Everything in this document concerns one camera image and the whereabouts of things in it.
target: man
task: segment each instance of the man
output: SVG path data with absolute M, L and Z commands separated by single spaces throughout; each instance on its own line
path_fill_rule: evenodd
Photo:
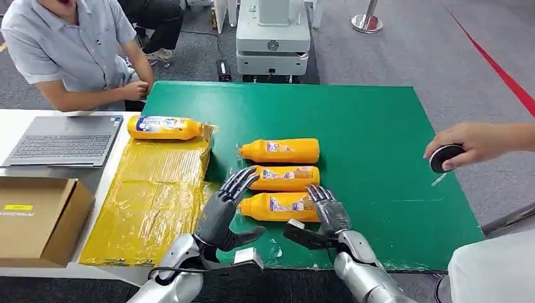
M 139 110 L 135 101 L 152 88 L 151 66 L 117 0 L 15 0 L 1 31 L 17 70 L 63 112 Z M 117 56 L 117 43 L 135 70 Z
M 128 20 L 141 27 L 136 31 L 142 40 L 148 40 L 145 28 L 154 30 L 143 47 L 147 58 L 171 60 L 184 21 L 180 0 L 119 0 L 119 4 Z
M 444 170 L 512 151 L 535 152 L 535 123 L 460 123 L 438 133 L 425 148 L 424 157 L 454 143 L 462 144 L 466 153 L 445 161 Z M 458 248 L 448 265 L 451 302 L 534 302 L 534 252 L 535 229 Z

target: man's arm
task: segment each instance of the man's arm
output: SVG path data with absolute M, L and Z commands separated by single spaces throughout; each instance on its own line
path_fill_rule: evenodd
M 143 54 L 143 51 L 138 47 L 135 40 L 121 44 L 121 47 L 138 73 L 139 79 L 148 84 L 147 89 L 150 92 L 152 84 L 154 84 L 154 75 L 147 57 L 145 57 L 145 54 Z
M 92 110 L 119 100 L 139 100 L 147 94 L 147 84 L 142 81 L 102 92 L 68 92 L 61 80 L 38 82 L 35 85 L 50 104 L 62 112 Z
M 148 90 L 150 91 L 154 83 L 154 76 L 149 61 L 136 43 L 136 31 L 126 18 L 117 0 L 109 0 L 109 4 L 112 15 L 114 16 L 117 41 L 121 45 L 124 53 L 128 56 L 128 59 L 130 59 L 130 62 L 138 73 L 139 79 L 147 82 Z
M 466 153 L 445 161 L 444 170 L 491 160 L 512 151 L 535 152 L 535 123 L 459 123 L 438 133 L 425 148 L 424 157 L 449 144 L 462 144 Z

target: robotic arm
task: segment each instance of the robotic arm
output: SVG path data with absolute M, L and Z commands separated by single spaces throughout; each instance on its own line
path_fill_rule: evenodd
M 254 248 L 237 251 L 232 264 L 221 264 L 216 250 L 230 251 L 258 239 L 266 229 L 233 233 L 228 226 L 244 192 L 258 179 L 256 167 L 232 175 L 206 203 L 193 234 L 182 234 L 169 247 L 158 267 L 149 272 L 149 280 L 129 303 L 187 303 L 203 287 L 203 274 L 226 275 L 240 270 L 263 269 Z
M 321 221 L 320 234 L 290 220 L 285 237 L 309 249 L 336 248 L 334 271 L 359 303 L 416 303 L 407 297 L 385 271 L 364 236 L 351 230 L 351 222 L 331 191 L 309 186 L 309 196 Z
M 258 179 L 255 167 L 238 171 L 208 200 L 199 217 L 194 234 L 180 235 L 169 247 L 149 280 L 129 303 L 192 302 L 203 287 L 203 274 L 227 275 L 238 270 L 263 269 L 254 248 L 236 252 L 232 264 L 221 264 L 216 250 L 230 251 L 256 241 L 264 232 L 257 227 L 251 232 L 235 234 L 228 227 L 244 192 Z M 360 233 L 351 230 L 343 205 L 332 193 L 319 186 L 307 188 L 321 221 L 321 233 L 304 229 L 304 224 L 290 220 L 285 236 L 309 249 L 335 247 L 336 274 L 360 303 L 416 303 L 403 294 L 386 273 L 373 249 Z

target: yellow plastic wrap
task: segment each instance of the yellow plastic wrap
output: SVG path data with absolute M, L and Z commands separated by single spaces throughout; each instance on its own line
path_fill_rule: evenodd
M 193 231 L 216 188 L 203 181 L 209 140 L 130 140 L 84 247 L 87 265 L 154 266 Z

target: bottle label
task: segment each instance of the bottle label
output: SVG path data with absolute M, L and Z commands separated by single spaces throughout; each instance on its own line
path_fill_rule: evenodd
M 308 195 L 302 197 L 297 202 L 293 202 L 292 204 L 288 206 L 282 205 L 277 199 L 274 197 L 270 197 L 269 199 L 269 210 L 270 211 L 305 211 L 305 210 L 312 210 L 314 207 L 312 206 L 312 202 Z
M 293 179 L 311 179 L 314 177 L 312 168 L 309 166 L 297 167 L 291 172 L 285 172 L 283 175 L 276 174 L 269 169 L 262 169 L 262 179 L 264 180 L 293 180 Z
M 272 141 L 267 141 L 266 142 L 266 151 L 267 152 L 293 152 L 293 150 L 286 146 L 286 145 L 280 145 L 279 143 L 277 142 L 272 142 Z
M 175 128 L 182 130 L 185 126 L 184 118 L 175 117 L 160 117 L 160 116 L 140 116 L 136 123 L 136 130 L 138 131 L 170 131 Z

